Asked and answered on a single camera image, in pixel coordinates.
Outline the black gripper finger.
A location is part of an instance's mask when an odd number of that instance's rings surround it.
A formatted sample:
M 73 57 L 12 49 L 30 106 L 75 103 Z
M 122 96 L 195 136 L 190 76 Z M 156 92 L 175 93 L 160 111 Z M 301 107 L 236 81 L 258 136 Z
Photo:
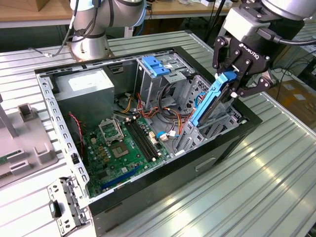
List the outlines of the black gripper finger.
M 234 37 L 219 36 L 215 39 L 212 66 L 218 75 L 228 71 L 240 72 L 236 66 L 241 56 L 240 45 L 241 41 Z
M 270 89 L 274 81 L 269 72 L 269 64 L 269 60 L 264 59 L 234 60 L 231 66 L 237 70 L 237 78 L 230 88 L 230 96 L 244 98 Z

